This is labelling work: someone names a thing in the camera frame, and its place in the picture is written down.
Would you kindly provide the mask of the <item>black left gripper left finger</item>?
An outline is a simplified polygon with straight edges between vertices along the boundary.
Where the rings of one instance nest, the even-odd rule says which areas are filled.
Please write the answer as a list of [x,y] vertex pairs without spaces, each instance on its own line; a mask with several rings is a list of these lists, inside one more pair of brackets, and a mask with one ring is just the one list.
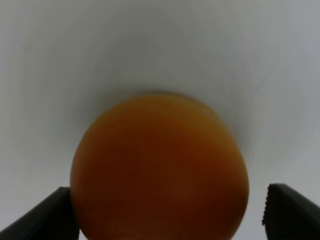
[[77,240],[80,228],[70,188],[59,187],[25,215],[0,231],[2,240]]

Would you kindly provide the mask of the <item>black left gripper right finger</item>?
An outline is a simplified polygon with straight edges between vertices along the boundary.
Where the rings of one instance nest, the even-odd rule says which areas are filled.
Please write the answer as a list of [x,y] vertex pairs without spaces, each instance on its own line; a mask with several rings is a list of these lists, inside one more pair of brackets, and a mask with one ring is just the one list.
[[268,186],[262,225],[268,240],[318,240],[320,207],[283,183]]

